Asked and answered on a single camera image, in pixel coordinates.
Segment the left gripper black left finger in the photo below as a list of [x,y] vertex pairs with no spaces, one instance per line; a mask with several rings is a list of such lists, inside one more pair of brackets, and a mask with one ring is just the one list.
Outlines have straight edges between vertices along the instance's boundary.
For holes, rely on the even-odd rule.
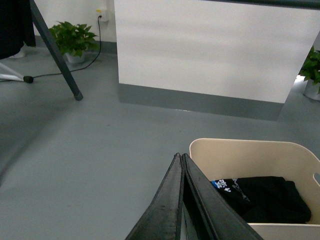
[[150,205],[127,240],[179,240],[181,238],[185,171],[176,153]]

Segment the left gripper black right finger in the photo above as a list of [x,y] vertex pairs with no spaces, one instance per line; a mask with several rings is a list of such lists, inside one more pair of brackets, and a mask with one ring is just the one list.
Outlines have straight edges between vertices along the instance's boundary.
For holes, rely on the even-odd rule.
[[183,203],[199,240],[261,240],[221,197],[191,157],[181,157],[184,170]]

